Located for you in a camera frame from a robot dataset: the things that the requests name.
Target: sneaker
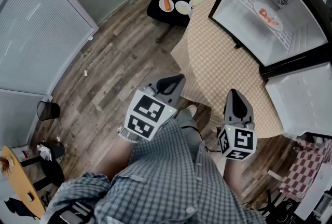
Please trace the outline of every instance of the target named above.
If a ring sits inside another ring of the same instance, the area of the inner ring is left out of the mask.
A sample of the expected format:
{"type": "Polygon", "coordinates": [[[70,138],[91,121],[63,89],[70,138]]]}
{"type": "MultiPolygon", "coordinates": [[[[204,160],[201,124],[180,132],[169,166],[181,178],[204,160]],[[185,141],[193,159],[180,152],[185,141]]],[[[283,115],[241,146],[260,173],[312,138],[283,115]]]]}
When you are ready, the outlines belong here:
{"type": "Polygon", "coordinates": [[[191,104],[187,107],[187,109],[190,111],[191,117],[194,117],[194,115],[197,111],[197,107],[194,104],[191,104]]]}

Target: black mesh trash can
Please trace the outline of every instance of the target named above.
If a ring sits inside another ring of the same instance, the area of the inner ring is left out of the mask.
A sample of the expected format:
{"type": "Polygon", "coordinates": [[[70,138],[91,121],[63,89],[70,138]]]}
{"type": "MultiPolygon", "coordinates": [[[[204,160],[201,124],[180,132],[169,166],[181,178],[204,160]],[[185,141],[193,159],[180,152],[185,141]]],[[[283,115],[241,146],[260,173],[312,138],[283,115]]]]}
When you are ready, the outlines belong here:
{"type": "Polygon", "coordinates": [[[37,115],[40,121],[58,118],[60,106],[56,103],[40,101],[37,105],[37,115]]]}

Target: bracelet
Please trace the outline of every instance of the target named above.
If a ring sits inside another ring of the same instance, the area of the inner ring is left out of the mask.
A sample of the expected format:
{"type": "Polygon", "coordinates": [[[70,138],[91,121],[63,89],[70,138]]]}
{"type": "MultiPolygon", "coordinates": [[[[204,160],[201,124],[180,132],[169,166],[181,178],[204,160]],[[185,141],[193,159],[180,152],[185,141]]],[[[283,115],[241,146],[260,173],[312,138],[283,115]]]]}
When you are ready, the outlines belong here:
{"type": "Polygon", "coordinates": [[[117,131],[118,131],[118,136],[120,136],[122,139],[133,144],[137,144],[139,142],[140,137],[138,135],[130,133],[129,131],[125,130],[123,127],[119,127],[117,131]]]}

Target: beige tablecloth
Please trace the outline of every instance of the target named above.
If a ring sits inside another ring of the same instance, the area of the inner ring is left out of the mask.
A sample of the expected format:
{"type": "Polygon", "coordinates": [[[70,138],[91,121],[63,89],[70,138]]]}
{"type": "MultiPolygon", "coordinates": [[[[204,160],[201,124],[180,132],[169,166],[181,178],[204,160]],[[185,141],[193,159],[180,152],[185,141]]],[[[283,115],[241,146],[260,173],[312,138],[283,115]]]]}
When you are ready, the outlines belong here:
{"type": "Polygon", "coordinates": [[[254,109],[258,137],[282,134],[257,62],[243,48],[235,50],[232,38],[208,18],[215,1],[204,0],[193,10],[183,38],[171,52],[187,79],[182,96],[211,107],[209,126],[219,127],[226,95],[237,89],[254,109]]]}

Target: refrigerator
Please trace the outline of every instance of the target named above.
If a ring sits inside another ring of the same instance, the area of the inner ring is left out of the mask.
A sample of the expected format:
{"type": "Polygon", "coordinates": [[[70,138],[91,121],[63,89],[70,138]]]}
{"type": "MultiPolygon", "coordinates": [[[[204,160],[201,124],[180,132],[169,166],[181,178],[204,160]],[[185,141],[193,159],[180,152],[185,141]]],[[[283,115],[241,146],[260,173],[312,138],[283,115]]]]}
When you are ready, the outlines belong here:
{"type": "Polygon", "coordinates": [[[269,77],[331,60],[331,11],[323,0],[216,0],[209,18],[269,77]]]}
{"type": "Polygon", "coordinates": [[[323,0],[216,0],[209,18],[256,59],[284,133],[332,136],[331,12],[323,0]]]}

